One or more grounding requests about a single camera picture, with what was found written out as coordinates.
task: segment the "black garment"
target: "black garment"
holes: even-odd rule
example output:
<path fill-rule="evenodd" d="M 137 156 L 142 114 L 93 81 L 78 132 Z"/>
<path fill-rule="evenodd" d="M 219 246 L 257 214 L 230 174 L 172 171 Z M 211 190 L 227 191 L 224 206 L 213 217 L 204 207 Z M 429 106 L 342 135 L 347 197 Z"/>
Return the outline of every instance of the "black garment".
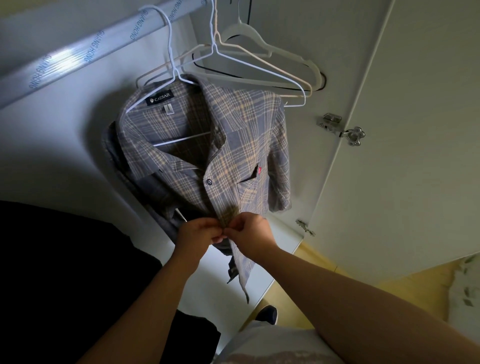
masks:
<path fill-rule="evenodd" d="M 0 212 L 0 362 L 75 363 L 162 267 L 111 224 L 12 202 Z M 210 363 L 219 338 L 207 319 L 177 311 L 161 363 Z"/>

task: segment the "hand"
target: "hand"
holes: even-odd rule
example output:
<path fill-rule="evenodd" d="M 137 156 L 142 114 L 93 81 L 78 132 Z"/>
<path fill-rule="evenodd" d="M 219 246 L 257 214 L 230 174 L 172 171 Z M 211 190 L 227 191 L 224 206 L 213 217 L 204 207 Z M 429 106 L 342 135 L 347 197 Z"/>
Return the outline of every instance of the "hand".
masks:
<path fill-rule="evenodd" d="M 261 215 L 242 212 L 233 218 L 223 233 L 238 246 L 243 255 L 262 264 L 268 251 L 277 247 L 270 224 Z"/>
<path fill-rule="evenodd" d="M 225 238 L 226 236 L 222 235 L 220 221 L 216 218 L 197 218 L 188 221 L 180 226 L 170 259 L 180 263 L 187 273 L 192 275 L 210 244 L 219 243 Z"/>

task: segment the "metal hinge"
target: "metal hinge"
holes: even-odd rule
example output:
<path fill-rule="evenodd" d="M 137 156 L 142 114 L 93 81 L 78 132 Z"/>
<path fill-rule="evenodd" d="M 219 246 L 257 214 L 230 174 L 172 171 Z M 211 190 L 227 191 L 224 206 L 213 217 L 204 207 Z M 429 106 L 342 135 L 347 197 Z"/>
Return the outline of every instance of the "metal hinge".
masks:
<path fill-rule="evenodd" d="M 360 139 L 365 137 L 365 132 L 358 126 L 353 129 L 342 130 L 340 127 L 341 121 L 341 116 L 329 112 L 317 121 L 317 125 L 322 129 L 337 135 L 339 138 L 346 137 L 349 146 L 360 146 Z"/>
<path fill-rule="evenodd" d="M 302 220 L 295 220 L 298 226 L 300 226 L 305 232 L 309 233 L 311 236 L 315 236 L 315 232 L 308 229 L 308 225 L 305 224 Z"/>

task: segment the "dark blue shoe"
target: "dark blue shoe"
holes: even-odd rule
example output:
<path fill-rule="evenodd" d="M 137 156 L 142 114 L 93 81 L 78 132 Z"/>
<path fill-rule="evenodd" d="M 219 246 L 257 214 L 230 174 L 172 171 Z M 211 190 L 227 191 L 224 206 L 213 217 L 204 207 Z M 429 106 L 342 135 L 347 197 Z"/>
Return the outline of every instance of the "dark blue shoe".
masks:
<path fill-rule="evenodd" d="M 278 311 L 276 307 L 271 305 L 265 306 L 260 310 L 255 320 L 268 322 L 270 325 L 276 325 L 278 322 Z"/>

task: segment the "plaid pattern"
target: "plaid pattern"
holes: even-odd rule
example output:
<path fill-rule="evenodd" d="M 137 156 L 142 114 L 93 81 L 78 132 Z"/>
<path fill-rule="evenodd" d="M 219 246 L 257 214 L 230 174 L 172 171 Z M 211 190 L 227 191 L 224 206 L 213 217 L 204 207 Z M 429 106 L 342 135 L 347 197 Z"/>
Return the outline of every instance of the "plaid pattern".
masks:
<path fill-rule="evenodd" d="M 117 174 L 172 241 L 183 220 L 211 216 L 223 226 L 239 212 L 290 207 L 288 146 L 283 105 L 267 91 L 230 90 L 192 76 L 199 86 L 175 81 L 174 98 L 125 110 L 156 85 L 137 90 L 103 136 Z M 167 115 L 170 103 L 174 114 Z M 154 147 L 210 131 L 205 136 Z M 245 290 L 253 262 L 225 239 L 216 244 Z"/>

